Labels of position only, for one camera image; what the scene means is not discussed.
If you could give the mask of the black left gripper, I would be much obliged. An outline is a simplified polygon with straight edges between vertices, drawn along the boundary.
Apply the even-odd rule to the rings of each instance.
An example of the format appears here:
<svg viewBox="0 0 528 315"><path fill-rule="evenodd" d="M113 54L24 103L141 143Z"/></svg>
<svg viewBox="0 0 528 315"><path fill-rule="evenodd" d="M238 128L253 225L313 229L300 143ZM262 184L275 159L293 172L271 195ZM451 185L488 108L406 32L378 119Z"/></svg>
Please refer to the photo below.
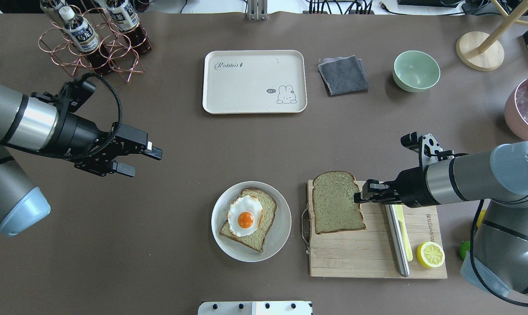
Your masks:
<svg viewBox="0 0 528 315"><path fill-rule="evenodd" d="M49 152L65 158L80 154L89 154L98 149L110 137L110 133L100 131L94 122L67 113L59 120L55 134L49 141ZM143 154L155 160L162 159L162 149L147 139L148 134L139 129L122 124L113 140L104 149L87 157L73 159L74 167L88 173L104 177L106 174L122 174L126 177L136 175L135 167L116 161L118 156Z"/></svg>

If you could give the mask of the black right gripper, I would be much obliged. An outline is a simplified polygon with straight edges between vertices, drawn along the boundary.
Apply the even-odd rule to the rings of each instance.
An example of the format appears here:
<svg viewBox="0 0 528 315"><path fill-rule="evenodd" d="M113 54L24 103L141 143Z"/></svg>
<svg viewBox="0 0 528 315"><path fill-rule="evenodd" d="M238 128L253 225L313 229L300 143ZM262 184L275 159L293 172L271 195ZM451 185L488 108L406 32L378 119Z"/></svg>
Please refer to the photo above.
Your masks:
<svg viewBox="0 0 528 315"><path fill-rule="evenodd" d="M374 202L382 205L406 205L410 208L430 206L426 171L421 167L406 169L393 181L380 183L375 179L365 182L354 203Z"/></svg>

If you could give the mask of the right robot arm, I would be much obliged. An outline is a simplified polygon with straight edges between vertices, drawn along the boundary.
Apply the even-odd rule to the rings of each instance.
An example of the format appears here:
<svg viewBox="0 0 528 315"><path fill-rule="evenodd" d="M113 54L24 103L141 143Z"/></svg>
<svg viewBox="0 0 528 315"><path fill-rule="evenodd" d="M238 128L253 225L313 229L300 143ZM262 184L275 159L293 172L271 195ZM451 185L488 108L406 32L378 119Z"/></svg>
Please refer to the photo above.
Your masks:
<svg viewBox="0 0 528 315"><path fill-rule="evenodd" d="M356 203L410 208L490 200L472 220L471 247L462 275L507 301L511 291L528 296L528 141L477 154L444 151L432 134L411 133L401 144L419 155L419 165L393 181L369 179Z"/></svg>

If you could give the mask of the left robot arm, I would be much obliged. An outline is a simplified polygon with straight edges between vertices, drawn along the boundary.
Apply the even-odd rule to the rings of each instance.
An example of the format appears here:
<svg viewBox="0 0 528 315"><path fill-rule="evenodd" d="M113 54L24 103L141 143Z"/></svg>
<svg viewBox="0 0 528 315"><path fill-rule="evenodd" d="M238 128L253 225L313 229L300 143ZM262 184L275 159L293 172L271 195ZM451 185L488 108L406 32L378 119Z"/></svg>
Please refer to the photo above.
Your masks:
<svg viewBox="0 0 528 315"><path fill-rule="evenodd" d="M100 80L116 101L118 117L110 131L76 115ZM51 210L40 188L22 170L8 149L66 160L79 170L104 177L135 176L135 168L116 161L142 154L160 160L162 150L148 134L122 123L122 104L114 88L99 74L86 73L66 82L56 95L30 96L0 84L0 233L13 237L45 218Z"/></svg>

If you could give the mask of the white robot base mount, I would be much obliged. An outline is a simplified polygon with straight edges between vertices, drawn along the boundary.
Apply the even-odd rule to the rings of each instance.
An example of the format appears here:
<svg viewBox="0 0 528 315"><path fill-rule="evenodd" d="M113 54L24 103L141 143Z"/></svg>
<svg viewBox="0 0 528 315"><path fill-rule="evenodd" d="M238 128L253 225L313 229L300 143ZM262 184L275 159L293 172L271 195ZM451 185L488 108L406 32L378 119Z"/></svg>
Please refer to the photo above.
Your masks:
<svg viewBox="0 0 528 315"><path fill-rule="evenodd" d="M312 315L311 301L207 301L198 315Z"/></svg>

